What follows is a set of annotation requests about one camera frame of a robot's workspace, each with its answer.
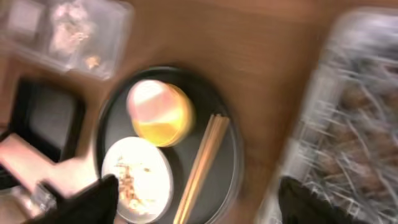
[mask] white plate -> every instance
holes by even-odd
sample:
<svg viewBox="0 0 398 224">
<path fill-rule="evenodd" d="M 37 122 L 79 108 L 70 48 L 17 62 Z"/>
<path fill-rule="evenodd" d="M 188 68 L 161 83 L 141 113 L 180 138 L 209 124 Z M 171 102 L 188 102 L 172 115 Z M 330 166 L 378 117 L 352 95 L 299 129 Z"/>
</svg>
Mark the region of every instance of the white plate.
<svg viewBox="0 0 398 224">
<path fill-rule="evenodd" d="M 117 141 L 107 151 L 101 171 L 102 177 L 106 174 L 114 174 L 119 178 L 119 168 L 116 164 L 120 157 L 123 157 L 123 161 L 128 164 L 143 163 L 156 176 L 150 190 L 156 195 L 157 202 L 153 212 L 142 215 L 119 202 L 119 215 L 133 223 L 149 223 L 157 220 L 168 209 L 173 195 L 173 177 L 169 162 L 163 153 L 149 141 L 128 137 Z"/>
</svg>

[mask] plastic container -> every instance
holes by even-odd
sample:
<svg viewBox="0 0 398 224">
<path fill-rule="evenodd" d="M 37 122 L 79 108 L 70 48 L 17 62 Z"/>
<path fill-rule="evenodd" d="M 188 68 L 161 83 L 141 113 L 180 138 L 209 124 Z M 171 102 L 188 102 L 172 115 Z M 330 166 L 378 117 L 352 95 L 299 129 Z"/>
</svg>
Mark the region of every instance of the plastic container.
<svg viewBox="0 0 398 224">
<path fill-rule="evenodd" d="M 10 1 L 0 0 L 0 40 L 4 38 L 5 21 L 9 11 Z"/>
<path fill-rule="evenodd" d="M 362 9 L 337 23 L 257 223 L 282 223 L 281 175 L 357 219 L 398 222 L 397 22 L 396 10 Z"/>
<path fill-rule="evenodd" d="M 130 27 L 132 8 L 97 0 L 15 0 L 1 19 L 5 39 L 22 56 L 60 72 L 112 77 Z"/>
</svg>

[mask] wire rack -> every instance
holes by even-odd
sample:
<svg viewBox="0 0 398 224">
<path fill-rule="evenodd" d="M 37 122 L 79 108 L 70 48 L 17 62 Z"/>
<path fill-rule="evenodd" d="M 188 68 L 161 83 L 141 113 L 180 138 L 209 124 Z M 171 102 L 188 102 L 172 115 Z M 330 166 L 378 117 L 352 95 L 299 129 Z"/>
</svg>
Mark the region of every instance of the wire rack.
<svg viewBox="0 0 398 224">
<path fill-rule="evenodd" d="M 395 224 L 398 17 L 358 12 L 341 24 L 315 71 L 293 137 L 297 144 L 288 150 L 305 169 L 295 178 L 355 218 Z M 279 208 L 262 220 L 282 223 Z"/>
</svg>

